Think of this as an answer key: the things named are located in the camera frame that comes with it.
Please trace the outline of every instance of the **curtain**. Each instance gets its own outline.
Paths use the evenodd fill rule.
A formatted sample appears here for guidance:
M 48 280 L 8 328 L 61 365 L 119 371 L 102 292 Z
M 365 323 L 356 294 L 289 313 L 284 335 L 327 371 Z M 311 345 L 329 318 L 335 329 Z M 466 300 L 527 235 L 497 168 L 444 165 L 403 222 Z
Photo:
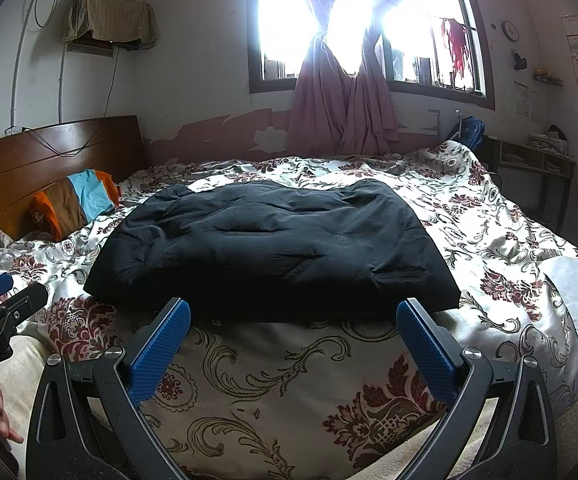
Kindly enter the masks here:
M 365 30 L 362 64 L 352 81 L 347 124 L 337 153 L 382 155 L 399 140 L 387 81 L 375 53 L 386 11 L 403 0 L 373 0 L 373 17 Z
M 320 28 L 296 82 L 289 119 L 289 150 L 300 156 L 336 153 L 347 124 L 351 79 L 324 38 L 335 0 L 307 0 Z

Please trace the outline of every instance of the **clock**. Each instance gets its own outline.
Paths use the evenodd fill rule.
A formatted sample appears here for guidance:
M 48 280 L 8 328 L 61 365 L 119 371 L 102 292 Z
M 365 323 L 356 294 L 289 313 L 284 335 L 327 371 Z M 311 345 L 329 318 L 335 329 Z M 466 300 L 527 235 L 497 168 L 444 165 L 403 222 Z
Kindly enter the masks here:
M 502 32 L 509 41 L 513 41 L 514 43 L 520 39 L 518 29 L 511 22 L 502 22 Z

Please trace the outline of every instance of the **metal bolt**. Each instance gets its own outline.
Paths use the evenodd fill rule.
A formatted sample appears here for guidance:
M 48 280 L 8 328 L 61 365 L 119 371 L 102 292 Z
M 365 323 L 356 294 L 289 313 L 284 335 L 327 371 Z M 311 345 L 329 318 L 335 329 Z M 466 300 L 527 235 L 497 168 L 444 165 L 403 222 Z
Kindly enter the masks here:
M 523 357 L 523 361 L 530 368 L 536 368 L 538 366 L 538 361 L 536 361 L 535 358 L 531 357 L 531 355 Z
M 60 357 L 59 354 L 51 354 L 49 357 L 47 357 L 47 365 L 48 366 L 59 365 L 61 361 L 62 361 L 62 357 Z
M 478 359 L 482 359 L 482 352 L 474 348 L 473 346 L 469 346 L 468 348 L 464 349 L 464 354 L 467 359 L 471 359 L 472 361 L 477 361 Z
M 107 359 L 118 359 L 122 355 L 122 348 L 119 346 L 112 346 L 104 352 L 104 357 Z

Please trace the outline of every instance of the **wooden headboard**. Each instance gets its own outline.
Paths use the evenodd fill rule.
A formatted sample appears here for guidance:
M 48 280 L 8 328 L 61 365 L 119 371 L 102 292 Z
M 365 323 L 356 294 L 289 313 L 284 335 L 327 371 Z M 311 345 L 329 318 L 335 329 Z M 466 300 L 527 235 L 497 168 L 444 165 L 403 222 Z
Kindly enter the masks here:
M 14 240 L 37 229 L 29 213 L 31 196 L 72 173 L 91 169 L 110 173 L 116 182 L 143 170 L 144 149 L 135 116 L 107 117 L 37 128 L 0 139 L 0 229 Z

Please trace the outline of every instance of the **floral bed sheet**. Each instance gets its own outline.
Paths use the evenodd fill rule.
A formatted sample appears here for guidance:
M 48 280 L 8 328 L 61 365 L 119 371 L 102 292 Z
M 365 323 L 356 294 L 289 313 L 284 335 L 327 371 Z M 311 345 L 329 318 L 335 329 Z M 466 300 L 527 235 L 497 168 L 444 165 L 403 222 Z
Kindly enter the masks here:
M 237 160 L 139 171 L 122 203 L 67 240 L 14 242 L 0 234 L 0 273 L 15 290 L 50 291 L 22 329 L 70 360 L 99 356 L 147 319 L 130 319 L 83 291 L 111 231 L 137 203 L 170 184 L 203 191 L 271 179 L 330 189 L 386 182 L 416 212 L 462 290 L 458 309 L 435 315 L 463 346 L 489 358 L 540 363 L 555 416 L 578 399 L 578 336 L 538 264 L 578 249 L 525 218 L 464 146 L 381 158 Z M 274 298 L 257 298 L 273 306 Z M 173 458 L 200 478 L 348 478 L 429 425 L 435 402 L 390 322 L 194 324 L 154 397 L 141 409 Z

